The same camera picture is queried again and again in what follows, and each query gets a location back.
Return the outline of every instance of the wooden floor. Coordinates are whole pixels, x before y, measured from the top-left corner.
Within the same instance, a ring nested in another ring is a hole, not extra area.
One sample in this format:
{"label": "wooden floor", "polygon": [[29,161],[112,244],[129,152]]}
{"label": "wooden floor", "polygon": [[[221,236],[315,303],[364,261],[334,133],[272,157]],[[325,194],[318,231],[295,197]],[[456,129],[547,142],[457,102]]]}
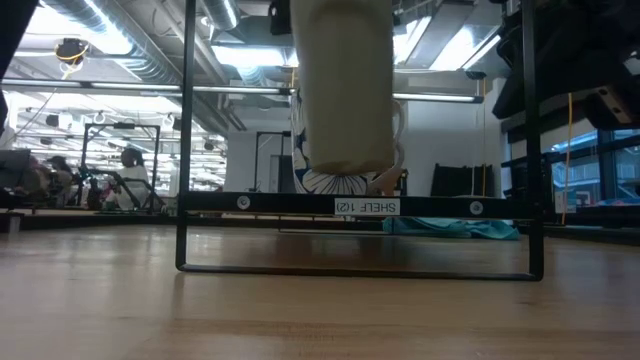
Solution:
{"label": "wooden floor", "polygon": [[[640,359],[640,250],[547,241],[541,283],[185,275],[173,227],[0,235],[0,359]],[[191,231],[190,262],[513,271],[527,242]]]}

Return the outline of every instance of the black metal shelf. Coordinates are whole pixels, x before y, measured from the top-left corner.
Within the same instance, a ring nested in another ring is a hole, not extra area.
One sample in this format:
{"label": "black metal shelf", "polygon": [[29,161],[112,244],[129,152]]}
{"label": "black metal shelf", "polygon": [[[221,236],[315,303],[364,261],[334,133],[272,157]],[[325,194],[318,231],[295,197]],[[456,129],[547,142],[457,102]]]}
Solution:
{"label": "black metal shelf", "polygon": [[[190,191],[185,198],[189,211],[243,214],[334,215],[336,199],[380,197],[342,195],[302,195]],[[533,220],[533,210],[525,201],[489,198],[384,197],[398,199],[400,215],[410,217],[461,219]]]}
{"label": "black metal shelf", "polygon": [[[527,202],[478,198],[399,199],[400,213],[394,216],[450,217],[471,219],[530,219],[529,270],[522,274],[450,273],[421,271],[379,271],[312,268],[265,268],[237,266],[200,266],[187,263],[187,228],[189,211],[242,212],[262,214],[329,215],[335,213],[335,200],[346,196],[204,193],[189,191],[191,157],[191,119],[194,100],[194,52],[196,35],[196,0],[187,0],[185,9],[185,46],[182,83],[182,123],[180,143],[180,192],[178,195],[178,229],[176,235],[176,268],[187,272],[226,274],[270,274],[303,276],[364,276],[428,279],[539,281],[544,276],[544,244],[542,227],[542,174],[540,165],[540,133],[536,99],[534,1],[522,2],[524,102],[527,135]],[[228,92],[224,87],[211,92]]]}

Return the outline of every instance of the teal fabric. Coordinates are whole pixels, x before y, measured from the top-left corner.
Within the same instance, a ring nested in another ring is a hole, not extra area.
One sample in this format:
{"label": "teal fabric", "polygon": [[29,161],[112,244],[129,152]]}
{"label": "teal fabric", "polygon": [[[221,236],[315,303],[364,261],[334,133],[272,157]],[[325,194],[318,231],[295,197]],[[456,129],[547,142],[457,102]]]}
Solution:
{"label": "teal fabric", "polygon": [[517,240],[518,229],[498,220],[469,221],[439,218],[387,218],[384,231],[391,234],[449,238]]}

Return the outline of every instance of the white cylinder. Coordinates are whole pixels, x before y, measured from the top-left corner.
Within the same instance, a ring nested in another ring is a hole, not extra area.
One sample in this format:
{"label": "white cylinder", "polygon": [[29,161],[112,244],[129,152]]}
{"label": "white cylinder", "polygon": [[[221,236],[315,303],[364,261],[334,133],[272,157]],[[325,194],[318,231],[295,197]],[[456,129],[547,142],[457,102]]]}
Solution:
{"label": "white cylinder", "polygon": [[393,164],[391,13],[390,0],[291,2],[316,172],[363,174]]}

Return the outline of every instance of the shelf label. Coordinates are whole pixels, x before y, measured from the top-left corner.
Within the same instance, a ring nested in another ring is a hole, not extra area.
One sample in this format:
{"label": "shelf label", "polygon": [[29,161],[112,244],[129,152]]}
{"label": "shelf label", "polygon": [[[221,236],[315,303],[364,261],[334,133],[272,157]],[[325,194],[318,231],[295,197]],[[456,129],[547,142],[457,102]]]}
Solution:
{"label": "shelf label", "polygon": [[399,216],[400,199],[336,198],[336,215]]}

